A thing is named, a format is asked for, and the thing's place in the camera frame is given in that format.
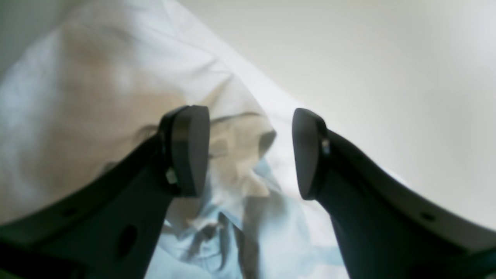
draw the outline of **white fabric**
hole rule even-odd
[[[346,278],[329,216],[298,193],[300,105],[173,0],[91,1],[9,70],[0,222],[80,189],[184,104],[210,109],[206,193],[171,204],[146,277]]]

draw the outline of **crumpled fabric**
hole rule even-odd
[[[329,216],[298,195],[297,104],[257,75],[173,0],[79,7],[0,85],[0,223],[96,179],[166,112],[206,105],[204,195],[170,205],[146,278],[346,278]]]

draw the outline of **black plastic part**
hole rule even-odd
[[[322,127],[313,112],[295,111],[298,182],[330,214],[351,278],[479,279],[496,270],[496,232],[412,192]]]
[[[206,127],[190,134],[198,128],[191,123]],[[205,173],[200,172],[206,172],[208,131],[205,107],[168,113],[156,135],[95,182],[40,212],[0,226],[0,269],[25,279],[143,278],[172,199],[183,192],[193,196],[190,189],[203,187]],[[174,155],[171,148],[188,140],[195,142],[195,153],[191,155],[188,147]],[[190,161],[176,165],[174,156]],[[199,162],[189,165],[195,156]],[[188,177],[179,177],[179,186],[169,184],[165,177],[169,168],[194,169],[196,184]]]

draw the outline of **screw hole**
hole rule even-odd
[[[64,216],[65,218],[69,218],[69,217],[73,216],[74,214],[76,214],[76,212],[77,212],[77,209],[69,208],[69,209],[66,209],[65,211],[62,212],[62,216]]]
[[[435,221],[435,217],[434,217],[434,216],[432,216],[432,215],[431,215],[431,214],[429,214],[429,213],[422,212],[422,213],[420,213],[420,216],[421,216],[423,219],[427,220],[427,221],[430,221],[430,222]]]
[[[119,241],[117,242],[117,257],[122,258],[131,252],[131,249],[138,239],[138,228],[134,225],[129,225],[121,232]]]

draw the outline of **white wall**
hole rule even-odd
[[[496,229],[496,1],[180,2],[416,191]]]

